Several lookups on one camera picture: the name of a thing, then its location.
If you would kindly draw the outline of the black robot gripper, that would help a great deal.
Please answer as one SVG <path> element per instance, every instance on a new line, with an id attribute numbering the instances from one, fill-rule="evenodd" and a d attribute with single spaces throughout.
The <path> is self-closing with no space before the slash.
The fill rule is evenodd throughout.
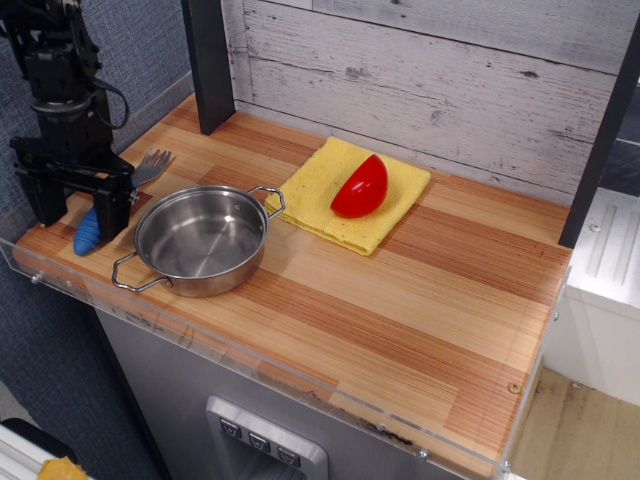
<path id="1" fill-rule="evenodd" d="M 37 220 L 45 227 L 66 213 L 66 190 L 93 197 L 99 242 L 113 240 L 129 224 L 135 190 L 133 166 L 113 151 L 106 102 L 33 105 L 37 137 L 14 137 L 15 169 Z"/>

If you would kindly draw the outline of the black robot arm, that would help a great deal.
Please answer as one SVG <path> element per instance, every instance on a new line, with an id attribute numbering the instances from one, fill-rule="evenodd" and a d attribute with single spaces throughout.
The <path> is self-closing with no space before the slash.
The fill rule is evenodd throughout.
<path id="1" fill-rule="evenodd" d="M 67 212 L 67 190 L 93 198 L 98 239 L 113 240 L 129 223 L 134 168 L 112 149 L 117 125 L 97 77 L 98 46 L 77 1 L 4 1 L 1 34 L 31 89 L 40 134 L 14 137 L 15 170 L 38 221 Z"/>

